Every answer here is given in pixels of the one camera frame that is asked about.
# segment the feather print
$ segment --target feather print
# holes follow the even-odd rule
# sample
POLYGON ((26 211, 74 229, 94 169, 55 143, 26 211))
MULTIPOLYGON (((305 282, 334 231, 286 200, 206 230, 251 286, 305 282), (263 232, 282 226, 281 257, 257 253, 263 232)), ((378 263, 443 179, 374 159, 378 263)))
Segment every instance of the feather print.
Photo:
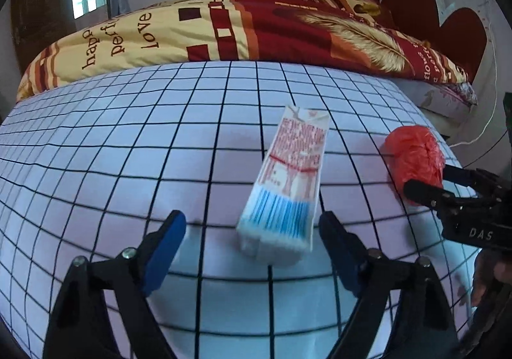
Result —
POLYGON ((304 13, 300 18, 308 23, 326 28, 368 56, 371 63, 385 72, 400 73, 405 64, 413 68, 398 43, 388 34, 356 20, 343 19, 321 13, 304 13))

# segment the white cable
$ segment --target white cable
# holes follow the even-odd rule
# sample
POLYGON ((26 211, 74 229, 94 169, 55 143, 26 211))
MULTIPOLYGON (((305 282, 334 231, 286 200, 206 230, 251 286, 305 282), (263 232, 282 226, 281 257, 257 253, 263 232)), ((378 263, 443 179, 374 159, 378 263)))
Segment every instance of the white cable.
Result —
POLYGON ((498 65, 496 63, 496 50, 494 48, 494 39, 492 37, 492 31, 491 31, 491 24, 492 22, 489 20, 489 35, 491 36, 491 45, 492 45, 492 57, 494 59, 494 108, 492 109, 492 114, 485 126, 482 129, 482 132, 480 132, 480 135, 478 135, 475 139, 469 142, 458 142, 456 144, 450 145, 450 148, 458 147, 459 145, 472 145, 475 142, 477 142, 482 135, 484 134, 485 130, 487 129, 487 126, 491 123, 491 120, 494 117, 494 113, 496 112, 496 104, 498 104, 498 65))

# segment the brown headboard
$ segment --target brown headboard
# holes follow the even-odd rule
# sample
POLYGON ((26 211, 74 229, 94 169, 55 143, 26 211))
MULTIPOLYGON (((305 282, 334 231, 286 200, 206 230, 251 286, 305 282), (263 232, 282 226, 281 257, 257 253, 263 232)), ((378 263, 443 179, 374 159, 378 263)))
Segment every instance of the brown headboard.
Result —
POLYGON ((487 35, 477 13, 469 8, 457 9, 439 27, 436 0, 380 2, 391 11, 401 32, 429 41, 433 48, 462 66, 471 81, 474 79, 487 45, 487 35))

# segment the red and yellow blanket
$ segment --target red and yellow blanket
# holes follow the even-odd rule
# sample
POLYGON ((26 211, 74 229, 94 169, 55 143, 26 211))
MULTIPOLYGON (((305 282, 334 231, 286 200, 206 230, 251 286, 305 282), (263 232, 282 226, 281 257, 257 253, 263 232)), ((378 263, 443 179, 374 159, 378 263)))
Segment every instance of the red and yellow blanket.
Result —
POLYGON ((370 0, 164 2, 76 32, 29 65, 17 99, 82 78, 184 61, 302 63, 424 80, 468 81, 446 56, 380 25, 370 0))

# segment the human hand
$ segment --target human hand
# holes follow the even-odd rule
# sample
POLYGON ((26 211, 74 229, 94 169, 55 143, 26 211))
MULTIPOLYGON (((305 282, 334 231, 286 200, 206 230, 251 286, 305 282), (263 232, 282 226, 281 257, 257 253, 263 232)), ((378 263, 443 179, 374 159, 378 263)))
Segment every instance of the human hand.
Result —
POLYGON ((500 252, 483 249, 475 259, 473 291, 471 292, 472 307, 477 307, 480 304, 485 290, 494 278, 504 284, 512 285, 512 256, 504 256, 500 252))

